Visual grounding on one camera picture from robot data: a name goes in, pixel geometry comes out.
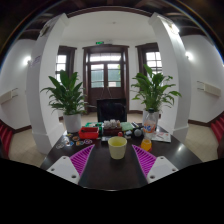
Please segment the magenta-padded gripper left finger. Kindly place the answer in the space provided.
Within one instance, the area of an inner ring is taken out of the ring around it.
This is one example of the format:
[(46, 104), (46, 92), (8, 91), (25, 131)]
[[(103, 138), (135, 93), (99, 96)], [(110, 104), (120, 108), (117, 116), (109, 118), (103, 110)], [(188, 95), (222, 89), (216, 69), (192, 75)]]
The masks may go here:
[(74, 184), (78, 184), (94, 147), (95, 145), (92, 144), (70, 157), (60, 157), (47, 171)]

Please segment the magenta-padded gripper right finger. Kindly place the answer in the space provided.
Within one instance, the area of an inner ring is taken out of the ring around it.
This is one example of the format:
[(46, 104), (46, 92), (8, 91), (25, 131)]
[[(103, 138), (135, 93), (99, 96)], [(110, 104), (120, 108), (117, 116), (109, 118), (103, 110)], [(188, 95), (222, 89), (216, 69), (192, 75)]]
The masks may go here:
[(178, 171), (165, 156), (155, 157), (136, 145), (133, 149), (148, 184)]

